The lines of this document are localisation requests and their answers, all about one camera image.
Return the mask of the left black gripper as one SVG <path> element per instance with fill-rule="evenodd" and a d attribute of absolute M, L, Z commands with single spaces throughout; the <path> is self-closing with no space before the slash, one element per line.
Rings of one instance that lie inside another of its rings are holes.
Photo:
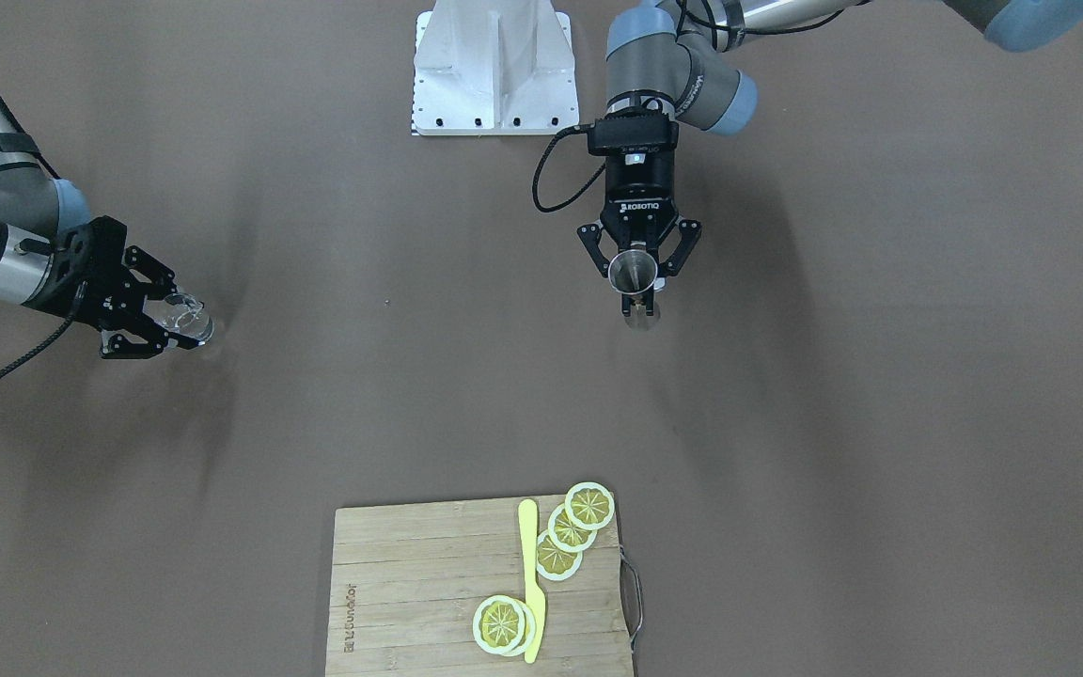
<path fill-rule="evenodd" d="M 678 136 L 678 123 L 670 118 L 602 118 L 590 129 L 589 154 L 605 158 L 604 206 L 599 222 L 576 232 L 598 274 L 611 286 L 610 266 L 616 253 L 639 243 L 648 250 L 657 250 L 673 230 L 679 240 L 669 256 L 658 261 L 654 282 L 654 294 L 658 294 L 668 277 L 679 274 L 703 234 L 699 220 L 678 219 L 674 204 Z M 616 245 L 613 257 L 601 246 L 605 232 Z"/>

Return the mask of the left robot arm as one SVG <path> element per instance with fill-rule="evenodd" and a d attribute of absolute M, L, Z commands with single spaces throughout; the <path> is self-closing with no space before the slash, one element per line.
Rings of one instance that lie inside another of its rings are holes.
<path fill-rule="evenodd" d="M 723 55 L 774 36 L 821 30 L 872 3 L 945 8 L 947 21 L 957 17 L 1005 53 L 1038 51 L 1083 23 L 1083 1 L 639 1 L 621 12 L 606 30 L 604 116 L 559 130 L 546 149 L 564 134 L 584 134 L 589 157 L 603 161 L 571 200 L 543 209 L 537 201 L 542 158 L 533 198 L 539 211 L 563 209 L 604 175 L 603 208 L 576 232 L 597 275 L 619 296 L 619 313 L 628 324 L 657 322 L 656 295 L 679 277 L 705 230 L 678 205 L 679 125 L 734 136 L 761 108 L 756 82 Z M 1010 167 L 1022 171 L 996 181 L 963 179 L 960 166 L 947 171 L 910 167 L 906 181 L 929 198 L 964 181 L 997 188 L 986 201 L 1000 207 L 1030 197 L 1028 209 L 999 217 L 1012 224 L 1071 212 L 1075 188 L 1064 182 L 1072 183 L 1075 171 L 1035 165 Z"/>

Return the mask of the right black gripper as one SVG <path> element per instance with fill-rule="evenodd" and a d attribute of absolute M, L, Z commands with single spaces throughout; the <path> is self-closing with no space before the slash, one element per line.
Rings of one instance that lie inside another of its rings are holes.
<path fill-rule="evenodd" d="M 125 245 L 126 227 L 110 217 L 58 235 L 34 309 L 69 316 L 78 288 L 86 286 L 74 320 L 100 326 L 102 359 L 153 359 L 171 344 L 197 348 L 198 339 L 166 329 L 143 307 L 141 295 L 160 301 L 181 294 L 175 273 L 136 245 Z"/>

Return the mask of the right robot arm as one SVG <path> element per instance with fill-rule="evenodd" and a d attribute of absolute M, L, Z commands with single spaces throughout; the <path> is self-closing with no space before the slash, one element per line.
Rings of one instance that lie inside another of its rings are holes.
<path fill-rule="evenodd" d="M 0 300 L 102 334 L 104 359 L 151 359 L 203 346 L 153 318 L 177 295 L 175 273 L 129 244 L 123 223 L 91 214 L 0 95 Z"/>

